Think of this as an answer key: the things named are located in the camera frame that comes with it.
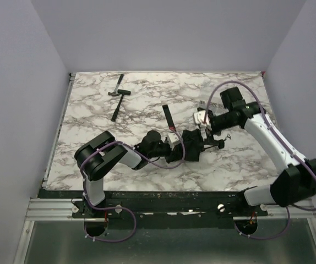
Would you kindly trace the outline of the black folding umbrella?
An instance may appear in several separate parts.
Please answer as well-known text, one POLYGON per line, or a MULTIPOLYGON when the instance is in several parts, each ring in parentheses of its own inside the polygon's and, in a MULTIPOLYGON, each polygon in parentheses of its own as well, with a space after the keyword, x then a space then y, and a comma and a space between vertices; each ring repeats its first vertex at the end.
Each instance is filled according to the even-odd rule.
MULTIPOLYGON (((176 134, 176 127, 173 122, 169 107, 167 104, 162 106, 165 118, 167 120, 168 127, 171 133, 176 134)), ((172 148, 168 142, 167 137, 165 139, 165 145, 169 145, 170 153, 165 156, 165 160, 167 163, 175 162, 175 161, 187 161, 187 162, 199 162, 200 154, 207 149, 217 147, 218 149, 223 149, 225 147, 225 141, 230 139, 230 135, 228 134, 226 138, 220 140, 204 140, 201 130, 183 130, 182 135, 180 135, 184 148, 182 144, 178 144, 174 148, 172 148)))

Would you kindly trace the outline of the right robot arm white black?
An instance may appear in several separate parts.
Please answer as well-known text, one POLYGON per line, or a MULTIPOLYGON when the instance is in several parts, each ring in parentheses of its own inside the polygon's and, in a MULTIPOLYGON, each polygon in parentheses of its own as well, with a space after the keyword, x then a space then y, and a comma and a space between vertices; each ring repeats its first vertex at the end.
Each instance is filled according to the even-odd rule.
POLYGON ((256 186, 242 192, 248 206, 276 204, 281 207, 316 194, 316 159, 308 159, 298 152, 273 124, 257 102, 246 103, 237 87, 220 93, 228 111, 213 115, 199 108, 193 118, 197 126, 211 134, 239 126, 248 132, 272 160, 278 177, 272 184, 256 186))

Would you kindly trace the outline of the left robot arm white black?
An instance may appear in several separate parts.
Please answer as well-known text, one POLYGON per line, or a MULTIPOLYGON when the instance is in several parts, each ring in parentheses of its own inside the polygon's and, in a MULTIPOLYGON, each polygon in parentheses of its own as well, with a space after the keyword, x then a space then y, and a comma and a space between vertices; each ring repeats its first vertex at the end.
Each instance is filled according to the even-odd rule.
POLYGON ((77 149, 74 159, 83 177, 83 197, 88 206, 99 209, 98 205, 105 199, 103 178, 118 163, 133 170, 140 170, 148 163, 163 168, 151 159, 169 158, 172 154, 177 154, 182 163, 187 154, 185 144, 174 128, 170 131, 163 142, 160 133, 151 130, 134 147, 117 141, 109 131, 104 131, 77 149))

